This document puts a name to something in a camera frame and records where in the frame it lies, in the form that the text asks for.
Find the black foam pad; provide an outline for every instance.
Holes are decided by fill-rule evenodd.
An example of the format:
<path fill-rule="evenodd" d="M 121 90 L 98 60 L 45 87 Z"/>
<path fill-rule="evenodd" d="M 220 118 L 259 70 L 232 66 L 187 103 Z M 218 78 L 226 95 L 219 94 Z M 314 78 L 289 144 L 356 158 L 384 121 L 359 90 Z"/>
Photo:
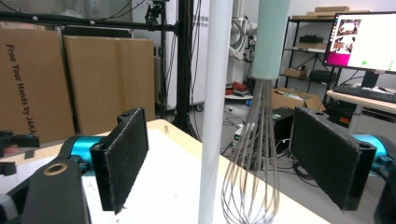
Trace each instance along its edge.
<path fill-rule="evenodd" d="M 118 116 L 119 125 L 91 147 L 93 169 L 105 211 L 121 211 L 149 150 L 143 108 Z"/>
<path fill-rule="evenodd" d="M 396 162 L 390 166 L 387 183 L 375 209 L 375 223 L 396 223 Z"/>
<path fill-rule="evenodd" d="M 290 150 L 340 209 L 356 210 L 376 148 L 327 118 L 322 112 L 296 107 Z"/>

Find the shelf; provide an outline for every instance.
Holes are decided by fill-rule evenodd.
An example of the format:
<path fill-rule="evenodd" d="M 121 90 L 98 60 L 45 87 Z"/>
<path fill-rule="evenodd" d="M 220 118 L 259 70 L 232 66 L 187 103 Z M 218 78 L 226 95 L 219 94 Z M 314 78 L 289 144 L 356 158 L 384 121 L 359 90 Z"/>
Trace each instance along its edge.
<path fill-rule="evenodd" d="M 290 19 L 289 21 L 291 21 L 291 22 L 333 22 L 334 21 L 334 17 L 324 18 L 324 19 L 301 18 L 301 19 Z"/>
<path fill-rule="evenodd" d="M 325 53 L 324 49 L 284 49 L 284 50 L 305 52 L 305 53 L 320 53 L 320 54 Z"/>
<path fill-rule="evenodd" d="M 253 99 L 253 96 L 251 96 L 251 95 L 245 95 L 245 96 L 225 95 L 225 98 L 231 99 L 231 100 L 249 100 L 249 99 Z"/>
<path fill-rule="evenodd" d="M 279 74 L 281 77 L 290 77 L 290 76 L 286 76 L 284 74 Z M 295 79 L 300 79 L 302 81 L 309 81 L 309 82 L 315 82 L 315 83 L 320 83 L 323 85 L 330 85 L 332 83 L 334 83 L 335 80 L 332 80 L 331 82 L 320 82 L 320 81 L 316 81 L 316 80 L 311 80 L 309 77 L 291 77 L 291 78 L 295 78 Z"/>

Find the box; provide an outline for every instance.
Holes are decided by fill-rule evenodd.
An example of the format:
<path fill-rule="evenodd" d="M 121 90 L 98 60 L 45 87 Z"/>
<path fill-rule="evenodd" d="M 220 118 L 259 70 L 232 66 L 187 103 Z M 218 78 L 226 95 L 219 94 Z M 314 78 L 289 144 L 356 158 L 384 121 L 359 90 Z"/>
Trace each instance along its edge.
<path fill-rule="evenodd" d="M 349 11 L 349 7 L 315 7 L 316 12 Z"/>
<path fill-rule="evenodd" d="M 303 35 L 300 36 L 300 43 L 322 43 L 323 37 L 316 35 Z"/>
<path fill-rule="evenodd" d="M 299 42 L 297 44 L 297 48 L 299 49 L 326 49 L 327 43 L 305 43 Z"/>
<path fill-rule="evenodd" d="M 117 115 L 137 107 L 155 118 L 151 40 L 65 36 L 64 46 L 79 134 L 109 132 Z"/>
<path fill-rule="evenodd" d="M 309 79 L 311 81 L 316 81 L 316 82 L 322 82 L 322 83 L 331 83 L 332 81 L 335 80 L 336 74 L 333 72 L 329 71 L 323 71 L 323 70 L 312 70 L 309 73 Z"/>
<path fill-rule="evenodd" d="M 0 130 L 40 143 L 75 135 L 59 37 L 0 29 Z"/>
<path fill-rule="evenodd" d="M 16 21 L 0 21 L 0 28 L 4 29 L 22 29 L 22 30 L 42 30 L 46 27 L 43 25 L 35 25 L 31 23 L 16 22 Z"/>
<path fill-rule="evenodd" d="M 344 101 L 337 101 L 336 104 L 332 104 L 329 108 L 329 121 L 348 128 L 356 109 L 356 105 L 351 105 L 351 103 Z"/>
<path fill-rule="evenodd" d="M 317 16 L 319 18 L 332 16 L 332 19 L 334 19 L 335 13 L 359 13 L 359 12 L 370 12 L 370 10 L 307 12 L 306 15 Z"/>
<path fill-rule="evenodd" d="M 303 100 L 292 98 L 292 95 L 297 95 Z M 294 109 L 296 106 L 308 107 L 316 109 L 318 111 L 324 111 L 326 108 L 320 101 L 320 98 L 316 95 L 298 92 L 287 88 L 273 89 L 272 92 L 273 109 L 280 108 L 282 106 Z"/>
<path fill-rule="evenodd" d="M 316 21 L 316 20 L 333 20 L 334 15 L 332 16 L 317 16 L 317 15 L 293 15 L 291 16 L 292 20 L 305 20 L 305 21 Z"/>
<path fill-rule="evenodd" d="M 307 70 L 297 70 L 295 68 L 287 68 L 283 72 L 283 75 L 287 77 L 306 77 Z"/>

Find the cable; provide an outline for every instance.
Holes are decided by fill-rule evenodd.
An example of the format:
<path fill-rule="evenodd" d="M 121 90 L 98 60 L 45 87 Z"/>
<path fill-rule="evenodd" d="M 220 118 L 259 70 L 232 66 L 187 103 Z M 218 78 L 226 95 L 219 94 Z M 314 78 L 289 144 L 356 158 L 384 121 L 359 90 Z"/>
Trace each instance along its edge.
<path fill-rule="evenodd" d="M 115 14 L 113 14 L 113 15 L 110 16 L 110 17 L 103 18 L 103 19 L 101 19 L 101 20 L 113 19 L 115 16 L 117 16 L 117 14 L 121 13 L 125 8 L 127 8 L 127 7 L 128 7 L 129 5 L 131 5 L 131 4 L 132 4 L 132 0 L 129 1 L 129 3 L 126 4 L 120 11 L 116 12 Z"/>
<path fill-rule="evenodd" d="M 276 144 L 276 146 L 275 146 L 276 156 L 277 156 L 278 158 L 284 156 L 284 155 L 286 154 L 286 152 L 289 151 L 289 149 L 286 148 L 282 153 L 280 153 L 279 155 L 277 154 L 277 147 L 279 147 L 279 144 L 281 144 L 281 143 L 285 144 L 286 141 L 290 141 L 290 139 L 289 139 L 289 138 L 283 139 L 283 140 L 279 141 L 279 142 Z"/>
<path fill-rule="evenodd" d="M 167 111 L 167 100 L 168 100 L 168 93 L 167 93 L 167 88 L 166 88 L 166 51 L 167 51 L 167 46 L 166 46 L 166 35 L 167 33 L 164 30 L 164 26 L 168 23 L 167 22 L 167 17 L 166 17 L 166 4 L 162 3 L 161 6 L 163 7 L 163 14 L 162 14 L 162 32 L 161 32 L 161 46 L 163 47 L 161 50 L 161 78 L 160 81 L 161 83 L 161 95 L 160 95 L 160 119 L 164 119 L 165 117 L 165 112 Z"/>
<path fill-rule="evenodd" d="M 195 11 L 195 16 L 196 18 L 201 18 L 201 3 L 202 0 L 199 0 L 197 3 L 196 11 Z M 199 58 L 199 44 L 200 44 L 200 29 L 201 26 L 195 25 L 193 29 L 195 29 L 195 35 L 194 35 L 194 41 L 191 46 L 191 56 L 190 56 L 190 61 L 192 60 L 192 56 L 195 52 L 195 43 L 197 42 L 197 51 L 196 51 L 196 58 L 195 58 L 195 69 L 194 69 L 194 78 L 192 79 L 191 83 L 191 107 L 192 107 L 192 114 L 194 116 L 194 124 L 195 124 L 195 131 L 197 133 L 198 140 L 201 139 L 200 134 L 198 132 L 198 126 L 197 126 L 197 121 L 195 117 L 195 110 L 193 109 L 194 107 L 194 90 L 195 90 L 195 81 L 197 78 L 197 71 L 198 71 L 198 58 Z"/>
<path fill-rule="evenodd" d="M 6 3 L 4 3 L 3 1 L 0 1 L 0 4 L 3 5 L 3 6 L 5 6 L 6 8 L 8 8 L 9 10 L 11 10 L 11 11 L 13 11 L 13 12 L 19 13 L 19 11 L 15 10 L 15 9 L 12 8 L 12 7 L 9 7 L 9 6 L 8 6 Z"/>
<path fill-rule="evenodd" d="M 225 154 L 225 152 L 228 150 L 228 148 L 230 148 L 230 147 L 232 147 L 233 146 L 233 142 L 231 142 L 224 150 L 222 150 L 221 152 L 220 152 L 220 155 L 221 156 L 224 156 L 224 154 Z"/>
<path fill-rule="evenodd" d="M 292 173 L 292 172 L 286 172 L 286 171 L 279 171 L 279 172 L 281 172 L 281 173 L 284 173 L 284 174 L 288 174 L 288 175 L 296 175 L 295 173 Z"/>
<path fill-rule="evenodd" d="M 235 20 L 232 20 L 232 25 L 236 26 L 236 28 L 238 28 L 239 30 L 239 38 L 235 41 L 235 43 L 231 44 L 231 47 L 233 49 L 238 49 L 241 50 L 241 48 L 243 47 L 243 44 L 245 43 L 245 32 L 243 30 L 243 28 L 241 27 L 241 25 L 239 25 L 238 22 L 236 22 Z"/>
<path fill-rule="evenodd" d="M 118 15 L 118 16 L 116 16 L 117 14 L 121 13 L 126 7 L 128 7 L 129 5 L 131 5 L 131 4 L 132 4 L 132 1 L 131 1 L 130 3 L 128 3 L 127 5 L 125 5 L 125 7 L 123 7 L 119 12 L 115 13 L 114 15 L 112 15 L 112 16 L 110 16 L 110 17 L 102 18 L 102 19 L 100 19 L 100 20 L 116 19 L 116 18 L 125 16 L 126 14 L 132 12 L 135 8 L 137 8 L 137 7 L 139 7 L 140 5 L 142 5 L 145 1 L 146 1 L 146 0 L 142 0 L 142 1 L 141 1 L 140 3 L 138 3 L 135 7 L 129 9 L 128 11 L 126 11 L 126 12 L 124 12 L 124 13 Z"/>
<path fill-rule="evenodd" d="M 359 70 L 356 70 L 356 72 L 347 80 L 343 81 L 341 84 L 339 84 L 338 86 L 342 86 L 345 83 L 347 83 L 348 81 L 352 80 L 352 79 L 356 79 L 356 78 L 361 78 L 361 77 L 354 77 L 357 73 L 359 72 Z"/>
<path fill-rule="evenodd" d="M 222 125 L 224 125 L 224 126 L 234 126 L 234 123 L 224 120 L 224 121 L 222 122 Z"/>
<path fill-rule="evenodd" d="M 273 158 L 271 158 L 271 159 L 269 160 L 269 162 L 270 162 L 270 164 L 271 164 L 272 166 L 275 166 L 275 165 L 272 163 L 272 159 L 273 159 Z M 288 164 L 288 167 L 280 167 L 280 166 L 279 166 L 279 163 L 278 163 L 278 164 L 277 164 L 277 169 L 289 170 L 289 169 L 292 169 L 292 168 L 293 168 L 293 167 L 292 167 L 292 162 L 294 161 L 293 159 L 290 159 L 290 158 L 284 159 L 284 158 L 281 158 L 281 157 L 278 158 L 278 159 L 288 161 L 290 164 Z"/>
<path fill-rule="evenodd" d="M 248 19 L 248 16 L 244 16 L 245 20 L 247 20 L 248 26 L 250 27 L 251 30 L 253 30 L 253 25 L 250 23 L 250 20 Z"/>
<path fill-rule="evenodd" d="M 228 122 L 227 121 L 223 121 L 223 125 L 224 125 L 224 122 L 226 123 L 226 124 L 229 124 L 228 126 L 234 126 L 236 129 L 239 129 L 239 126 L 237 126 L 234 122 L 232 122 L 230 119 L 241 119 L 242 120 L 242 118 L 240 118 L 240 117 L 226 117 L 226 119 L 228 120 Z"/>
<path fill-rule="evenodd" d="M 319 188 L 318 185 L 311 184 L 311 183 L 309 183 L 306 179 L 302 178 L 301 176 L 299 176 L 299 175 L 297 175 L 297 176 L 298 176 L 301 180 L 303 180 L 303 182 L 305 182 L 305 184 L 310 185 L 310 186 L 315 187 L 315 188 Z"/>
<path fill-rule="evenodd" d="M 176 13 L 175 13 L 175 21 L 177 21 L 177 17 L 178 17 L 178 1 L 177 1 L 177 6 L 176 6 Z M 176 49 L 176 35 L 173 34 L 173 38 L 172 38 L 172 46 L 171 46 L 171 59 L 169 62 L 169 66 L 168 66 L 168 71 L 166 73 L 166 77 L 165 80 L 167 81 L 167 86 L 166 86 L 166 95 L 165 97 L 165 102 L 166 102 L 166 108 L 167 108 L 167 99 L 168 99 L 168 93 L 169 93 L 169 87 L 171 84 L 171 78 L 172 78 L 172 70 L 173 70 L 173 62 L 175 59 L 175 49 Z M 172 121 L 175 118 L 175 113 L 172 114 L 171 118 L 168 118 L 166 115 L 166 120 Z"/>
<path fill-rule="evenodd" d="M 248 69 L 247 69 L 247 77 L 248 74 L 250 73 L 250 68 L 253 66 L 253 63 L 248 63 Z"/>
<path fill-rule="evenodd" d="M 295 161 L 295 162 L 293 163 L 293 170 L 294 170 L 294 172 L 297 174 L 297 176 L 299 176 L 300 178 L 303 178 L 303 179 L 305 179 L 305 180 L 313 180 L 313 178 L 311 177 L 311 175 L 305 174 L 305 173 L 301 172 L 300 169 L 299 169 L 299 167 L 301 167 L 301 166 L 300 166 L 300 163 L 297 162 L 297 161 Z"/>

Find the desk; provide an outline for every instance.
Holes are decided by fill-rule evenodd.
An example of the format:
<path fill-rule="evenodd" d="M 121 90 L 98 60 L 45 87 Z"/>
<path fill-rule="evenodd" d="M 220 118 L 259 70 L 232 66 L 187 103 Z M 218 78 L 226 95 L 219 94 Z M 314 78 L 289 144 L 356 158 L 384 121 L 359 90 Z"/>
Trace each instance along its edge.
<path fill-rule="evenodd" d="M 125 209 L 118 215 L 101 211 L 93 177 L 83 177 L 93 223 L 197 222 L 202 144 L 161 119 L 148 123 L 148 141 L 148 155 L 125 203 Z M 61 145 L 56 145 L 39 149 L 35 159 L 54 156 L 60 147 Z M 219 158 L 218 193 L 213 223 L 225 223 L 219 189 L 228 162 L 223 157 Z M 274 223 L 328 222 L 281 193 Z"/>
<path fill-rule="evenodd" d="M 353 134 L 356 131 L 356 128 L 358 127 L 358 124 L 361 120 L 361 111 L 364 106 L 369 106 L 389 113 L 396 113 L 396 104 L 367 99 L 359 96 L 347 95 L 334 91 L 327 91 L 327 94 L 335 99 L 356 104 L 355 112 L 353 113 L 352 120 L 350 121 L 348 127 L 348 133 L 350 134 Z"/>

